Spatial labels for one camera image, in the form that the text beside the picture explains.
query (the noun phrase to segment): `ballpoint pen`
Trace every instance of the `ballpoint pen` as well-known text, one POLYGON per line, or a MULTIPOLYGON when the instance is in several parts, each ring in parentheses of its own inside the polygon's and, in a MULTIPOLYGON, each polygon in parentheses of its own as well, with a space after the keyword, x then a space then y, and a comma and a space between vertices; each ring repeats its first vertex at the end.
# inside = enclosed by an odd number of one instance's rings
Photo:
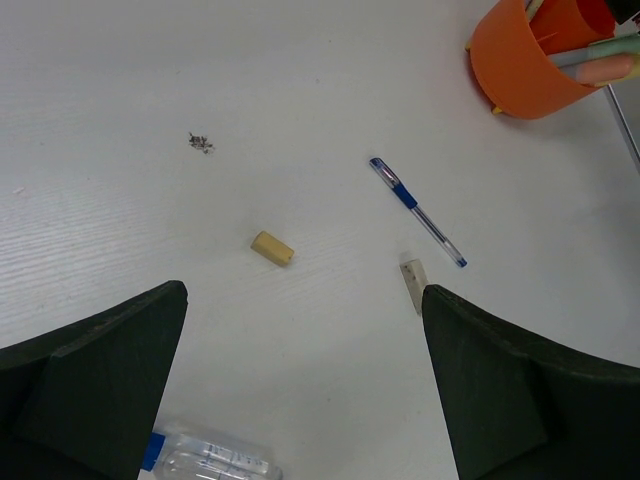
POLYGON ((418 206, 418 202, 415 198, 411 196, 411 194, 404 187, 398 176, 393 173, 386 163, 384 163, 380 158, 373 158, 369 160, 369 165, 380 175, 380 178, 384 181, 384 183, 393 190, 393 193, 404 203, 404 205, 411 210, 411 213, 415 215, 415 217, 420 221, 420 223, 426 228, 433 238, 444 248, 445 252, 449 254, 453 261, 462 268, 467 265, 467 261, 464 259, 462 254, 458 251, 456 247, 449 241, 444 233, 436 226, 435 223, 429 218, 429 216, 424 213, 422 208, 418 206))

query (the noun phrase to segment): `eraser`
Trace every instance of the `eraser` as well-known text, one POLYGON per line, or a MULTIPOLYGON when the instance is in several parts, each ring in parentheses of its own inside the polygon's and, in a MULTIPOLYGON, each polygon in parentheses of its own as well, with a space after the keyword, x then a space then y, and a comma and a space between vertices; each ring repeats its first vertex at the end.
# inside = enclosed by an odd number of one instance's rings
POLYGON ((260 232, 251 249, 280 267, 286 267, 295 253, 291 248, 267 232, 260 232))
POLYGON ((428 285, 422 262, 420 260, 411 260, 410 262, 402 263, 400 264, 400 271, 402 272, 404 283, 407 284, 409 295, 411 295, 413 307, 418 315, 422 315, 422 293, 428 285))

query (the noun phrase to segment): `yellow sponge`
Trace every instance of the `yellow sponge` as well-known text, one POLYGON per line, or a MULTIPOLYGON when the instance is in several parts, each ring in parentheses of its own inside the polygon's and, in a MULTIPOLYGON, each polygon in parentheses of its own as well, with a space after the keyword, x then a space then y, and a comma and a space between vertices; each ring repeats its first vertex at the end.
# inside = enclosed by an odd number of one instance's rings
POLYGON ((280 267, 286 267, 295 253, 267 232, 260 232, 251 244, 251 249, 280 267))

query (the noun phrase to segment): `bottle cap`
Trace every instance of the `bottle cap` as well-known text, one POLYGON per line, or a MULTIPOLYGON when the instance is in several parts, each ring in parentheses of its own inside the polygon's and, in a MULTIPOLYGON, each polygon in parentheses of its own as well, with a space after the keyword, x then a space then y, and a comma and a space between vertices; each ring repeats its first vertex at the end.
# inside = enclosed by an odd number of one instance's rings
POLYGON ((159 433, 153 432, 151 434, 149 445, 147 446, 147 451, 144 452, 142 470, 145 470, 147 472, 153 470, 153 467, 155 467, 156 461, 160 456, 160 452, 162 451, 162 447, 164 446, 164 441, 166 438, 167 437, 165 437, 164 435, 160 435, 159 433))

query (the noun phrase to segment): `plastic bottle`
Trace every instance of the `plastic bottle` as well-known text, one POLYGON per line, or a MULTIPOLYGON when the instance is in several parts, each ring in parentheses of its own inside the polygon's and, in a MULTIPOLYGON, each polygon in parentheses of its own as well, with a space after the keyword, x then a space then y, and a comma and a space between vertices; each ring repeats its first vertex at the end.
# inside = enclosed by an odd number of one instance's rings
POLYGON ((260 456, 184 434, 152 433, 142 469, 160 480, 282 480, 260 456))

